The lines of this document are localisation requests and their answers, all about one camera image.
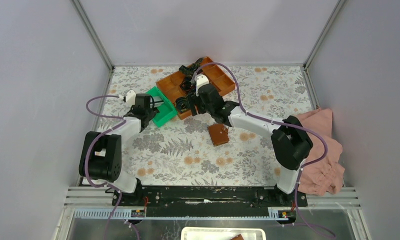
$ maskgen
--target green tray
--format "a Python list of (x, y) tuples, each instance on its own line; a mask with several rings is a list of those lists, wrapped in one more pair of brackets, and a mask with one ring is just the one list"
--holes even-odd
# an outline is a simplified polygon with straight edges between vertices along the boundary
[(164, 94), (155, 86), (152, 89), (148, 90), (147, 94), (157, 97), (159, 96), (164, 103), (157, 107), (159, 112), (153, 118), (153, 122), (157, 127), (163, 126), (170, 119), (176, 116), (176, 109), (173, 107), (173, 104), (164, 96)]

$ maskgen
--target robotic arm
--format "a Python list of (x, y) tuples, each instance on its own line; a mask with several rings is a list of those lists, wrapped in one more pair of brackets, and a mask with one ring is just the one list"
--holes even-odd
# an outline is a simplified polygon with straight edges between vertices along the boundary
[[(196, 91), (187, 95), (191, 112), (194, 115), (209, 113), (216, 122), (229, 127), (243, 128), (272, 140), (275, 156), (281, 164), (281, 174), (277, 187), (285, 194), (293, 192), (300, 166), (313, 147), (306, 132), (292, 127), (278, 126), (246, 115), (239, 103), (224, 101), (217, 89), (209, 83), (205, 75), (196, 76)], [(156, 99), (148, 94), (135, 94), (133, 91), (124, 100), (131, 105), (130, 111), (124, 116), (126, 123), (119, 129), (105, 135), (95, 144), (93, 152), (106, 149), (105, 156), (95, 155), (89, 158), (89, 174), (92, 179), (106, 180), (113, 183), (125, 193), (133, 193), (138, 185), (137, 179), (121, 171), (122, 143), (143, 131), (157, 110)], [(289, 116), (287, 119), (275, 119), (279, 122), (301, 126), (300, 121)], [(91, 131), (85, 137), (79, 173), (85, 176), (84, 164), (87, 149), (92, 140), (100, 134)]]

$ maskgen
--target cable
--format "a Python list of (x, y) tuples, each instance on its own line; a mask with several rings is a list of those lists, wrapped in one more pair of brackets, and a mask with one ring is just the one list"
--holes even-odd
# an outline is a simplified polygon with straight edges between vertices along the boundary
[[(314, 135), (315, 137), (317, 137), (317, 138), (323, 143), (324, 151), (323, 151), (322, 156), (319, 157), (319, 158), (317, 158), (316, 160), (307, 162), (307, 163), (303, 164), (302, 166), (300, 166), (300, 171), (299, 171), (298, 176), (297, 176), (297, 183), (296, 183), (296, 186), (295, 186), (295, 188), (294, 188), (294, 203), (295, 203), (295, 209), (296, 209), (296, 211), (298, 212), (298, 215), (299, 215), (300, 218), (303, 220), (303, 222), (304, 222), (305, 225), (307, 225), (310, 229), (312, 229), (315, 233), (317, 233), (317, 234), (320, 235), (320, 236), (323, 236), (323, 237), (326, 237), (326, 238), (329, 238), (329, 239), (335, 239), (335, 238), (336, 238), (336, 235), (335, 235), (334, 232), (332, 232), (331, 230), (325, 228), (324, 226), (320, 226), (320, 225), (316, 225), (316, 224), (309, 224), (309, 223), (303, 218), (303, 215), (301, 215), (300, 210), (299, 210), (299, 208), (298, 208), (298, 206), (297, 206), (297, 205), (298, 205), (298, 204), (297, 204), (297, 190), (298, 190), (298, 186), (299, 186), (299, 183), (300, 183), (300, 176), (301, 176), (301, 173), (302, 173), (302, 171), (303, 171), (303, 168), (306, 167), (306, 166), (308, 166), (308, 165), (314, 164), (314, 163), (316, 163), (316, 162), (318, 162), (318, 161), (321, 161), (322, 159), (324, 159), (324, 158), (326, 157), (326, 154), (328, 153), (328, 145), (326, 144), (326, 142), (325, 142), (325, 140), (323, 139), (323, 137), (321, 137), (318, 133), (316, 133), (315, 131), (312, 131), (312, 130), (310, 130), (310, 129), (308, 129), (308, 128), (304, 128), (304, 127), (301, 127), (301, 126), (298, 126), (298, 125), (289, 124), (289, 123), (285, 123), (285, 122), (273, 121), (273, 120), (271, 120), (271, 119), (268, 119), (268, 118), (265, 118), (265, 117), (261, 117), (261, 116), (257, 116), (257, 115), (254, 115), (254, 114), (248, 112), (248, 111), (245, 109), (245, 107), (243, 106), (242, 102), (241, 102), (241, 92), (240, 92), (240, 88), (239, 88), (238, 81), (237, 81), (237, 79), (236, 79), (234, 73), (233, 73), (227, 66), (225, 66), (225, 65), (223, 65), (223, 64), (221, 64), (221, 63), (219, 63), (219, 62), (209, 62), (209, 63), (206, 63), (206, 64), (204, 64), (204, 65), (201, 65), (200, 67), (197, 68), (197, 70), (195, 70), (194, 74), (192, 75), (192, 80), (195, 79), (195, 77), (196, 77), (196, 75), (197, 75), (197, 73), (198, 73), (199, 70), (201, 70), (203, 67), (209, 66), (209, 65), (219, 65), (219, 66), (222, 66), (223, 68), (225, 68), (225, 69), (229, 72), (229, 74), (231, 75), (232, 79), (234, 79), (235, 85), (237, 86), (237, 96), (238, 96), (238, 101), (239, 101), (239, 104), (240, 104), (240, 108), (241, 108), (241, 110), (242, 110), (246, 115), (248, 115), (248, 116), (250, 116), (250, 117), (253, 117), (253, 118), (255, 118), (255, 119), (259, 119), (259, 120), (262, 120), (262, 121), (271, 123), (271, 124), (282, 125), (282, 126), (291, 127), (291, 128), (295, 128), (295, 129), (299, 129), (299, 130), (308, 132), (308, 133)], [(323, 233), (321, 233), (321, 232), (318, 232), (315, 228), (313, 228), (313, 226), (317, 226), (318, 228), (324, 229), (324, 230), (326, 230), (327, 232), (329, 232), (331, 235), (326, 235), (326, 234), (323, 234)]]
[[(93, 114), (95, 116), (101, 117), (101, 118), (120, 119), (122, 121), (120, 123), (118, 123), (117, 125), (115, 125), (115, 126), (109, 128), (109, 129), (105, 130), (104, 132), (98, 134), (98, 136), (96, 136), (94, 138), (94, 140), (92, 140), (91, 144), (88, 147), (88, 151), (86, 152), (84, 171), (85, 171), (86, 180), (94, 188), (100, 188), (100, 187), (104, 187), (104, 186), (109, 186), (109, 187), (111, 187), (112, 189), (116, 190), (119, 193), (119, 199), (117, 200), (116, 205), (114, 206), (113, 210), (111, 211), (110, 215), (107, 218), (106, 226), (105, 226), (105, 229), (104, 229), (104, 236), (103, 236), (103, 239), (106, 239), (107, 229), (108, 229), (108, 225), (110, 223), (111, 217), (113, 216), (114, 212), (116, 211), (117, 207), (119, 206), (120, 201), (122, 200), (122, 195), (123, 194), (122, 194), (122, 191), (118, 187), (114, 186), (113, 184), (111, 184), (109, 182), (105, 182), (105, 183), (102, 183), (102, 184), (93, 183), (91, 177), (89, 176), (88, 161), (89, 161), (89, 156), (91, 155), (92, 149), (94, 148), (94, 145), (98, 141), (98, 139), (100, 139), (102, 136), (110, 133), (111, 131), (114, 131), (114, 130), (120, 128), (122, 125), (124, 125), (126, 123), (126, 120), (122, 116), (102, 115), (102, 114), (98, 114), (96, 112), (93, 112), (92, 110), (89, 109), (89, 103), (90, 102), (92, 102), (93, 100), (102, 99), (102, 98), (119, 98), (119, 96), (103, 95), (103, 96), (97, 96), (97, 97), (91, 98), (90, 100), (88, 100), (86, 102), (86, 110), (88, 110), (89, 113), (91, 113), (91, 114)], [(135, 227), (134, 227), (134, 229), (135, 229), (135, 233), (137, 235), (137, 238), (139, 240), (140, 238), (139, 238), (138, 230)]]

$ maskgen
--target white wall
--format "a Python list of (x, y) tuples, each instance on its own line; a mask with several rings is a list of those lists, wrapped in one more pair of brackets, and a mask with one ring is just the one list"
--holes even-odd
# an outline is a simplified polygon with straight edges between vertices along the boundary
[(400, 239), (400, 0), (348, 1), (310, 75), (373, 239)]
[(337, 0), (82, 0), (116, 65), (302, 63)]
[(50, 239), (108, 70), (69, 0), (0, 0), (0, 239)]

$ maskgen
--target floral tablecloth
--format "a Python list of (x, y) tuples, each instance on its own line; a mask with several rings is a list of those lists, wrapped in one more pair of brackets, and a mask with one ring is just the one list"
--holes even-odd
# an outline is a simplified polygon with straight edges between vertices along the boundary
[[(232, 66), (240, 83), (244, 106), (270, 117), (285, 118), (311, 110), (298, 66)], [(133, 89), (144, 93), (157, 80), (178, 70), (177, 66), (117, 67), (110, 94), (125, 95)], [(237, 101), (236, 91), (224, 96)], [(103, 114), (122, 116), (129, 109), (116, 99), (105, 101)], [(116, 123), (102, 119), (99, 131)], [(136, 138), (123, 143), (122, 170), (143, 185), (273, 186), (279, 176), (270, 140), (240, 128), (229, 128), (229, 143), (214, 147), (207, 127), (208, 114), (179, 120), (176, 116), (157, 128), (149, 126)]]

